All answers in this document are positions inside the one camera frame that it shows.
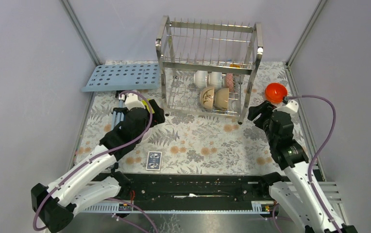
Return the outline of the orange bowl front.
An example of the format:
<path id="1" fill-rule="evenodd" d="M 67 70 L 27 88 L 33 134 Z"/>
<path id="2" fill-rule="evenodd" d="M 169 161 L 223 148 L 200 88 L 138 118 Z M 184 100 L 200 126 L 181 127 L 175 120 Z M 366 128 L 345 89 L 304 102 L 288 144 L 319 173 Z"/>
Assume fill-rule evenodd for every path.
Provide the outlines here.
<path id="1" fill-rule="evenodd" d="M 281 103 L 287 95 L 287 88 L 280 83 L 270 83 L 265 89 L 266 100 L 271 103 Z"/>

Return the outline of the white plastic bowl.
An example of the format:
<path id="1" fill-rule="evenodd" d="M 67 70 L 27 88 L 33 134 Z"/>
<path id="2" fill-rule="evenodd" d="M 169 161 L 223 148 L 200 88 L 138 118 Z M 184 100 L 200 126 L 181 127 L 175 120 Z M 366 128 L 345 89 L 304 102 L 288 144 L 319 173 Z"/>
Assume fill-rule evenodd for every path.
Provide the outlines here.
<path id="1" fill-rule="evenodd" d="M 142 141 L 142 142 L 146 142 L 146 141 L 150 138 L 150 136 L 152 135 L 152 132 L 153 132 L 153 128 L 149 128 L 149 129 L 144 133 L 144 135 L 143 135 L 141 141 Z"/>

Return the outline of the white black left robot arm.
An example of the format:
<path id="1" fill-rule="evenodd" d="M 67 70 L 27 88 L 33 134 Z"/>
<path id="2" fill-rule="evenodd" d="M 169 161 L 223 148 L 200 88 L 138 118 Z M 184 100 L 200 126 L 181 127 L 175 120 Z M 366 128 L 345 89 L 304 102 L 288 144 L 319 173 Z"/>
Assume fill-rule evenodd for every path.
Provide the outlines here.
<path id="1" fill-rule="evenodd" d="M 131 181 L 120 171 L 87 185 L 133 151 L 150 128 L 165 122 L 164 110 L 154 99 L 127 104 L 122 112 L 124 120 L 100 140 L 89 156 L 49 185 L 38 183 L 31 189 L 35 231 L 57 233 L 87 207 L 108 198 L 123 200 L 131 194 Z"/>

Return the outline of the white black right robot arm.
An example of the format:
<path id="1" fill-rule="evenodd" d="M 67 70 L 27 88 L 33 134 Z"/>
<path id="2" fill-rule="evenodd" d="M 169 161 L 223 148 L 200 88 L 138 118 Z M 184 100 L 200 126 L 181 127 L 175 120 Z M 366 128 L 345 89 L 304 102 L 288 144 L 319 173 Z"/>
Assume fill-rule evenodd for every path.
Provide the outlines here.
<path id="1" fill-rule="evenodd" d="M 293 194 L 282 176 L 264 175 L 258 187 L 262 199 L 274 199 L 304 233 L 355 233 L 335 212 L 325 196 L 303 147 L 294 139 L 291 115 L 298 111 L 294 100 L 276 107 L 269 101 L 249 108 L 248 120 L 266 135 L 271 156 L 297 191 Z"/>

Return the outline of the stainless steel dish rack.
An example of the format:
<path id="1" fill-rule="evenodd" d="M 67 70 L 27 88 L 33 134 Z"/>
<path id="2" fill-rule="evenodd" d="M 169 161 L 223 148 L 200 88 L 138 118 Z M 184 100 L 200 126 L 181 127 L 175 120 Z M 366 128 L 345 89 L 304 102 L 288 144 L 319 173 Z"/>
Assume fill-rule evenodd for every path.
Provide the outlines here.
<path id="1" fill-rule="evenodd" d="M 242 124 L 264 53 L 263 25 L 163 16 L 155 41 L 161 73 L 162 106 L 167 116 L 178 112 L 231 118 Z M 230 67 L 230 64 L 241 68 Z M 204 109 L 194 84 L 198 70 L 232 73 L 235 92 L 229 92 L 228 110 Z"/>

